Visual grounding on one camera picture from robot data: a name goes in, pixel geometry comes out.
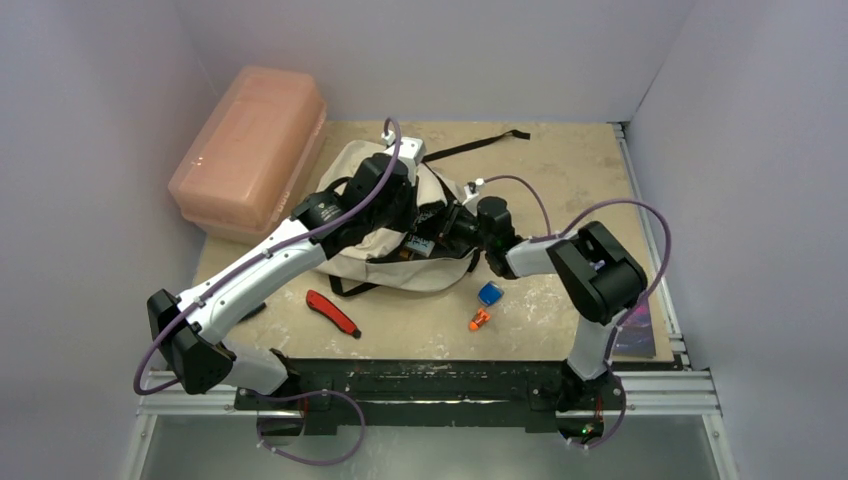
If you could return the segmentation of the light blue treehouse book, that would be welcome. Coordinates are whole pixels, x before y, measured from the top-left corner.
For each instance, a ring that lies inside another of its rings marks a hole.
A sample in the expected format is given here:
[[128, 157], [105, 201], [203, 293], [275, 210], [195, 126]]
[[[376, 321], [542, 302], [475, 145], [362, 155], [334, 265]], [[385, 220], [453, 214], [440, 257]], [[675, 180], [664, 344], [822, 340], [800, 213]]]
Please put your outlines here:
[[429, 259], [436, 247], [434, 240], [424, 237], [408, 234], [400, 245], [399, 256], [406, 260], [414, 260], [418, 258]]

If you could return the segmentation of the beige backpack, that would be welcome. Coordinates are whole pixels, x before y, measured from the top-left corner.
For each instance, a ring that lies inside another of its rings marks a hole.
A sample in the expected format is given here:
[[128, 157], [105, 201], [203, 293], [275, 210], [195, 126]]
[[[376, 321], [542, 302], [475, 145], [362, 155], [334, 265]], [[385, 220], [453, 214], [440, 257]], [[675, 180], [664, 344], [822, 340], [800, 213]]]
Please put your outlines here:
[[408, 234], [434, 240], [431, 221], [447, 206], [462, 204], [464, 200], [464, 185], [432, 170], [427, 165], [429, 162], [482, 148], [510, 136], [522, 140], [531, 138], [527, 132], [510, 130], [435, 153], [426, 152], [417, 171], [419, 216], [414, 230], [409, 233], [377, 230], [366, 236], [362, 243], [344, 249], [315, 270], [328, 276], [332, 291], [342, 297], [356, 296], [378, 286], [412, 292], [436, 292], [452, 286], [465, 274], [473, 272], [480, 259], [482, 237], [480, 247], [465, 255], [441, 253], [436, 245], [429, 259], [403, 259], [399, 256], [400, 245]]

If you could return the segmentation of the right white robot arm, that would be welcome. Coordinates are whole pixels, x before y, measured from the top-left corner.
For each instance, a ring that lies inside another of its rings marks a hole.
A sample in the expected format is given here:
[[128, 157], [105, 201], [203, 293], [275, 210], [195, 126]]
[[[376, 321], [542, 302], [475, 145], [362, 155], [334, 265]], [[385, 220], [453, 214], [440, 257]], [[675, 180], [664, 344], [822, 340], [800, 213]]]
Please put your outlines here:
[[599, 396], [598, 378], [609, 371], [620, 322], [651, 290], [643, 267], [604, 224], [591, 221], [579, 229], [569, 226], [562, 233], [523, 238], [515, 231], [507, 202], [486, 196], [474, 214], [452, 205], [430, 219], [425, 230], [448, 247], [482, 252], [499, 278], [556, 275], [580, 315], [561, 392], [576, 407]]

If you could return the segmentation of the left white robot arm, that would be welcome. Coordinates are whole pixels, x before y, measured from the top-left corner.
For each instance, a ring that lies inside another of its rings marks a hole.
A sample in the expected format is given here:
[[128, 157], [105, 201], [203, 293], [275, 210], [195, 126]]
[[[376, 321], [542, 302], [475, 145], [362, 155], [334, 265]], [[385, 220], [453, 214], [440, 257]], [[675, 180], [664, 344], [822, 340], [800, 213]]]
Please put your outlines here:
[[417, 215], [418, 159], [377, 153], [342, 192], [308, 195], [279, 227], [238, 261], [179, 295], [161, 289], [146, 302], [152, 351], [159, 351], [188, 394], [246, 386], [272, 408], [297, 399], [298, 382], [270, 350], [238, 350], [223, 340], [249, 312], [289, 281], [390, 226], [409, 229]]

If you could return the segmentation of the dark galaxy cover book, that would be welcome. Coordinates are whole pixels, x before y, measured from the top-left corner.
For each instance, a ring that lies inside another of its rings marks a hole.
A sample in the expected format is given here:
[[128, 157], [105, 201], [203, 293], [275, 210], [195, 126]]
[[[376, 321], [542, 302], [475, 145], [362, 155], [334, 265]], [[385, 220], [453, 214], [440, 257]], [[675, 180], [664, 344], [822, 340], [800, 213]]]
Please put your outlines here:
[[622, 323], [612, 350], [616, 356], [653, 358], [656, 344], [650, 307], [643, 304]]

